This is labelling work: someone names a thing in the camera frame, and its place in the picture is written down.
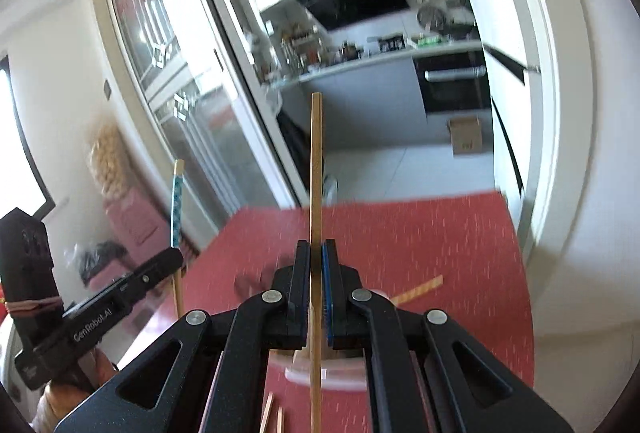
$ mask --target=oven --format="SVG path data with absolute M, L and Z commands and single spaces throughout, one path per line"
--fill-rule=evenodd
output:
M 414 66 L 427 115 L 491 108 L 482 50 L 414 58 Z

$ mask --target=silver screw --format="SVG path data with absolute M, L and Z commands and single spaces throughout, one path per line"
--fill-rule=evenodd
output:
M 427 321 L 432 325 L 443 325 L 447 322 L 447 315 L 442 310 L 430 310 L 427 314 Z
M 187 323 L 190 325 L 200 325 L 207 319 L 207 315 L 202 310 L 192 310 L 187 314 Z
M 369 301 L 371 299 L 371 292 L 369 292 L 366 288 L 356 288 L 351 293 L 351 297 L 356 301 L 364 303 L 365 301 Z
M 262 294 L 262 301 L 265 303 L 277 303 L 282 299 L 282 294 L 277 290 L 268 290 Z

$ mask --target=cardboard box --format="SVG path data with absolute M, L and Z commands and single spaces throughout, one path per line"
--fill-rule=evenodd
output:
M 447 123 L 451 134 L 453 155 L 468 155 L 482 151 L 482 127 L 476 116 L 456 117 Z

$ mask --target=window frame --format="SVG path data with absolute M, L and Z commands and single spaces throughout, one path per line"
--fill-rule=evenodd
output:
M 9 80 L 9 92 L 11 94 L 11 102 L 13 105 L 12 108 L 14 109 L 15 126 L 18 129 L 18 135 L 20 136 L 20 143 L 22 144 L 22 150 L 24 151 L 24 155 L 31 168 L 31 173 L 33 174 L 33 177 L 35 178 L 38 184 L 38 187 L 40 188 L 40 191 L 42 192 L 42 195 L 44 196 L 44 200 L 45 200 L 44 203 L 40 206 L 40 208 L 36 210 L 36 212 L 33 214 L 33 217 L 38 220 L 43 220 L 44 217 L 46 217 L 56 207 L 56 203 L 53 201 L 51 193 L 49 193 L 49 190 L 47 189 L 46 185 L 44 184 L 44 181 L 42 180 L 42 176 L 40 175 L 40 172 L 36 167 L 36 162 L 33 160 L 33 156 L 31 155 L 31 150 L 29 149 L 29 145 L 27 144 L 27 139 L 25 138 L 24 132 L 22 130 L 22 123 L 20 123 L 20 116 L 18 114 L 18 106 L 16 105 L 16 102 L 15 102 L 14 86 L 12 85 L 12 81 L 11 81 L 11 70 L 9 68 L 8 55 L 5 55 L 4 57 L 0 58 L 0 70 L 4 70 Z

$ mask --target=tabletop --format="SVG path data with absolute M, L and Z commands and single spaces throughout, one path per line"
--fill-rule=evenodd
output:
M 340 263 L 356 268 L 363 286 L 392 297 L 442 276 L 440 287 L 401 307 L 441 308 L 529 386 L 533 328 L 526 278 L 513 225 L 499 193 L 386 204 L 341 204 L 322 211 L 323 237 Z M 239 305 L 239 275 L 259 279 L 265 267 L 290 263 L 308 239 L 308 210 L 241 209 L 184 278 L 186 309 L 219 313 Z M 126 364 L 175 320 L 162 304 L 120 363 Z M 286 431 L 309 430 L 309 389 L 270 365 L 272 391 L 286 412 Z M 369 432 L 364 392 L 322 392 L 322 430 Z

